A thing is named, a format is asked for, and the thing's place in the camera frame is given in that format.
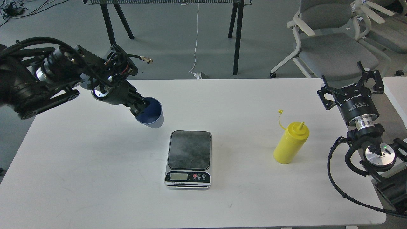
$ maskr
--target black table leg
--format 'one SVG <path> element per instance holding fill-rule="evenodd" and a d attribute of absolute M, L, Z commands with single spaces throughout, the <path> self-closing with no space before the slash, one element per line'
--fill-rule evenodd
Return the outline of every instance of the black table leg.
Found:
<path fill-rule="evenodd" d="M 107 10 L 106 4 L 101 4 L 103 19 L 105 20 L 105 25 L 107 29 L 107 35 L 109 36 L 110 45 L 116 43 L 116 39 L 114 39 L 114 33 L 112 28 L 112 22 L 110 21 L 109 11 Z"/>
<path fill-rule="evenodd" d="M 119 15 L 120 20 L 121 20 L 122 23 L 123 23 L 123 26 L 124 26 L 125 29 L 126 29 L 127 34 L 129 35 L 129 38 L 130 38 L 130 39 L 134 39 L 133 33 L 132 33 L 131 30 L 130 30 L 129 24 L 127 23 L 126 17 L 125 17 L 125 15 L 123 14 L 122 8 L 120 8 L 120 5 L 119 5 L 119 4 L 113 4 L 113 5 L 114 5 L 114 8 L 115 8 L 116 11 L 117 11 L 117 14 Z"/>
<path fill-rule="evenodd" d="M 237 68 L 239 65 L 240 37 L 242 35 L 242 19 L 243 19 L 244 5 L 245 5 L 245 0 L 241 0 L 241 2 L 238 5 L 238 11 L 237 11 L 236 44 L 234 47 L 233 75 L 237 75 Z"/>
<path fill-rule="evenodd" d="M 236 19 L 237 5 L 238 5 L 238 3 L 233 3 L 232 16 L 230 17 L 230 26 L 229 26 L 229 35 L 228 35 L 229 38 L 232 38 L 234 21 Z"/>

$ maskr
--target kitchen scale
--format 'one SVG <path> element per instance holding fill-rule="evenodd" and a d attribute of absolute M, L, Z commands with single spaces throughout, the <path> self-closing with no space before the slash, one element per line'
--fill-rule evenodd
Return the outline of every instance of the kitchen scale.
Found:
<path fill-rule="evenodd" d="M 211 139 L 206 131 L 174 131 L 168 150 L 165 185 L 179 189 L 209 188 Z"/>

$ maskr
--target gray chair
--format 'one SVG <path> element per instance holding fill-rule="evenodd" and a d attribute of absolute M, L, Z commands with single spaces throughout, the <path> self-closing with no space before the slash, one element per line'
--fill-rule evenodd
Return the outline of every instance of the gray chair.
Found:
<path fill-rule="evenodd" d="M 364 46 L 344 33 L 315 35 L 317 29 L 339 28 L 352 18 L 352 1 L 348 0 L 300 0 L 300 9 L 293 21 L 287 23 L 295 37 L 295 50 L 270 72 L 293 60 L 306 77 L 325 76 L 328 82 L 353 83 L 361 76 L 357 62 L 365 68 L 375 69 L 379 61 Z M 304 32 L 307 38 L 301 39 Z"/>
<path fill-rule="evenodd" d="M 367 40 L 373 40 L 386 49 L 392 50 L 399 54 L 407 54 L 407 2 L 406 0 L 398 0 L 403 6 L 402 13 L 395 13 L 393 16 L 388 16 L 384 13 L 378 13 L 385 23 L 378 24 L 374 21 L 363 20 L 360 26 L 367 29 Z M 371 0 L 382 7 L 386 7 L 395 0 Z M 403 75 L 407 71 L 407 64 L 403 70 L 398 70 L 395 75 Z"/>

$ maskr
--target plastic cup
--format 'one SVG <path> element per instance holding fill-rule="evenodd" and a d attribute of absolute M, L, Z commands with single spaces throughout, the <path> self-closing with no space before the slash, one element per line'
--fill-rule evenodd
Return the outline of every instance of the plastic cup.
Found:
<path fill-rule="evenodd" d="M 144 100 L 150 105 L 136 117 L 137 121 L 151 128 L 159 128 L 164 123 L 161 103 L 152 97 L 145 97 Z"/>

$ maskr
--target table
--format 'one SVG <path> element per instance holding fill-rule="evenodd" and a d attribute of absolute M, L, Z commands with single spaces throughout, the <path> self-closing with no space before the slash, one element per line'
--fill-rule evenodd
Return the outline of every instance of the table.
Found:
<path fill-rule="evenodd" d="M 116 39 L 113 33 L 112 22 L 110 21 L 109 11 L 106 4 L 113 4 L 116 12 L 127 32 L 130 39 L 134 39 L 133 33 L 127 23 L 126 17 L 120 7 L 120 4 L 186 4 L 186 3 L 233 3 L 232 16 L 230 17 L 228 38 L 232 38 L 233 27 L 236 20 L 236 43 L 234 47 L 234 59 L 233 59 L 233 75 L 237 75 L 239 66 L 239 53 L 240 53 L 240 40 L 242 34 L 242 20 L 243 20 L 243 7 L 245 6 L 245 0 L 91 0 L 92 4 L 100 4 L 103 19 L 105 21 L 107 35 L 109 36 L 110 44 L 115 44 Z"/>
<path fill-rule="evenodd" d="M 402 76 L 383 77 L 384 92 L 407 128 L 407 78 Z"/>
<path fill-rule="evenodd" d="M 0 184 L 0 228 L 219 228 L 383 223 L 329 182 L 330 146 L 347 128 L 326 111 L 321 79 L 131 80 L 157 98 L 164 124 L 138 123 L 124 106 L 89 91 L 38 115 Z M 273 159 L 283 126 L 304 121 L 310 136 L 288 165 Z M 212 185 L 164 185 L 170 135 L 212 134 Z M 350 196 L 380 201 L 368 177 L 347 168 L 338 147 L 332 174 Z"/>

